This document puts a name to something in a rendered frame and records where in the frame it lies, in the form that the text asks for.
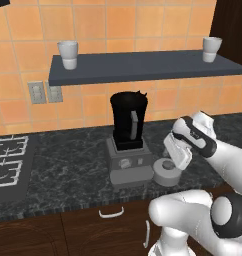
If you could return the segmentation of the dark grey wall shelf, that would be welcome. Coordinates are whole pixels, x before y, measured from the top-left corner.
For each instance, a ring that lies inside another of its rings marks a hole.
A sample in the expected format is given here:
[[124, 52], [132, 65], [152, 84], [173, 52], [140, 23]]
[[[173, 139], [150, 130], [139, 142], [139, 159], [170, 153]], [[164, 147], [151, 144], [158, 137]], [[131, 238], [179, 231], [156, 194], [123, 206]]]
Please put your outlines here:
[[201, 50], [181, 50], [79, 54], [74, 70], [54, 55], [48, 81], [64, 86], [230, 75], [242, 75], [242, 65], [220, 55], [206, 63]]

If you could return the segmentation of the black blender jar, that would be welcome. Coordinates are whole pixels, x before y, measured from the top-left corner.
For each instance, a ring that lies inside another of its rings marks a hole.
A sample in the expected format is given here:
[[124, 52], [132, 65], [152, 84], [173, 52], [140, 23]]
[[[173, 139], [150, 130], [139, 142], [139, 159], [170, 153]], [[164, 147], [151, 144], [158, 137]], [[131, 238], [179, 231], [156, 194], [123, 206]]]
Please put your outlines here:
[[118, 151], [143, 147], [142, 131], [148, 105], [147, 94], [140, 91], [118, 92], [111, 96], [114, 131]]

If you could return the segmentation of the white cup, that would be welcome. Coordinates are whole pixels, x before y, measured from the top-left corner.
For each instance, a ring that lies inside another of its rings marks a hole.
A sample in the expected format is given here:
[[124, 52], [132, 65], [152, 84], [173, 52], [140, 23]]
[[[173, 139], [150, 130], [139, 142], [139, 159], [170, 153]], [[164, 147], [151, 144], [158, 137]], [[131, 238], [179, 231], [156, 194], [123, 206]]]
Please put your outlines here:
[[76, 41], [60, 41], [58, 50], [65, 69], [74, 70], [77, 67], [78, 43]]
[[203, 38], [203, 61], [212, 63], [217, 55], [222, 44], [222, 39], [218, 37]]

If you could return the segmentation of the grey wall socket plate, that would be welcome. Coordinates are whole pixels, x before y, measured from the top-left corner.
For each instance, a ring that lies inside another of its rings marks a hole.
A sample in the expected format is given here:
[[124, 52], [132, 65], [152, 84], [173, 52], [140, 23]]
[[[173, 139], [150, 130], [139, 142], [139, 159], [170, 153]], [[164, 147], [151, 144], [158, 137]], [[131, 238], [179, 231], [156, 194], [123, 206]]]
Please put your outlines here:
[[62, 90], [60, 86], [48, 86], [48, 101], [50, 103], [58, 103], [63, 101]]
[[31, 102], [33, 104], [45, 104], [46, 96], [42, 81], [31, 81], [27, 83]]

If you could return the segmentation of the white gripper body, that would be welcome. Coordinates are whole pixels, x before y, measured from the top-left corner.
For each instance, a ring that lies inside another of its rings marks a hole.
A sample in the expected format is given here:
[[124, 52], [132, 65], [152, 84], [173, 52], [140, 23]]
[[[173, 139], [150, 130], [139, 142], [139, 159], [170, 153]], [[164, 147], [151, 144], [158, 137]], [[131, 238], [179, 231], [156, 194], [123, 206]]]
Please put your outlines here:
[[166, 136], [163, 143], [175, 166], [180, 170], [185, 170], [192, 160], [191, 147], [176, 139], [172, 133]]

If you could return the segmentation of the dark wood drawer front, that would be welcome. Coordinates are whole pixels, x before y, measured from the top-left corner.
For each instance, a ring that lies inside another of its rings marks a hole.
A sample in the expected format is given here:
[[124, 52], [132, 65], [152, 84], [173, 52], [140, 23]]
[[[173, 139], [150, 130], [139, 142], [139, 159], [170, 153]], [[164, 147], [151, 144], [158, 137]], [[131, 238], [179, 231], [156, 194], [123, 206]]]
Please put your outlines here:
[[147, 256], [149, 200], [61, 214], [69, 256]]

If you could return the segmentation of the grey blender base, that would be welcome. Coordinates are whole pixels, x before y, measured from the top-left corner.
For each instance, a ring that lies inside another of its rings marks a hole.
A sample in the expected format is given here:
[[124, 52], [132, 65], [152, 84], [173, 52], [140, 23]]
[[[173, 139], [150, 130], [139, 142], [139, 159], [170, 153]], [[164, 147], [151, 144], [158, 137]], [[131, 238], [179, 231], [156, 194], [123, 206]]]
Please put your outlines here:
[[139, 186], [153, 178], [153, 156], [145, 140], [142, 148], [118, 151], [113, 137], [107, 138], [106, 161], [114, 187]]

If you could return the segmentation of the dark wood wall cupboard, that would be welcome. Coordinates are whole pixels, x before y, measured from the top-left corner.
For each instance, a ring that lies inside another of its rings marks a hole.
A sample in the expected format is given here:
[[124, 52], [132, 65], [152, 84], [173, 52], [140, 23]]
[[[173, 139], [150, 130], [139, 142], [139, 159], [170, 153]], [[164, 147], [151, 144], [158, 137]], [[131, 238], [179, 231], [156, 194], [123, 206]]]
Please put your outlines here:
[[222, 39], [219, 55], [242, 65], [242, 0], [217, 0], [210, 36]]

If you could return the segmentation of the grey blender lid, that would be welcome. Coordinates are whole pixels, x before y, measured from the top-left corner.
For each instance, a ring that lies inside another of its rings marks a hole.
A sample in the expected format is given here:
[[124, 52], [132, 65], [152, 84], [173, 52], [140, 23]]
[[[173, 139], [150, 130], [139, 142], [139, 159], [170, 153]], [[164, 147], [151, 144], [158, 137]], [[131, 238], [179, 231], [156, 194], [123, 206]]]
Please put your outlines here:
[[170, 158], [160, 158], [154, 162], [154, 181], [163, 187], [176, 186], [182, 171], [178, 169]]

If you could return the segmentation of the grey gas hob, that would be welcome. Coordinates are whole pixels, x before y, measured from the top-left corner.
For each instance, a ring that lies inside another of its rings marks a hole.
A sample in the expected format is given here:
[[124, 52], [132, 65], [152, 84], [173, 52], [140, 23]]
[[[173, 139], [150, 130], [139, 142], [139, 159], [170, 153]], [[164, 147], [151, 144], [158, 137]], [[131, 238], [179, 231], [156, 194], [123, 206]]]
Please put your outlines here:
[[36, 135], [0, 136], [0, 203], [26, 197]]

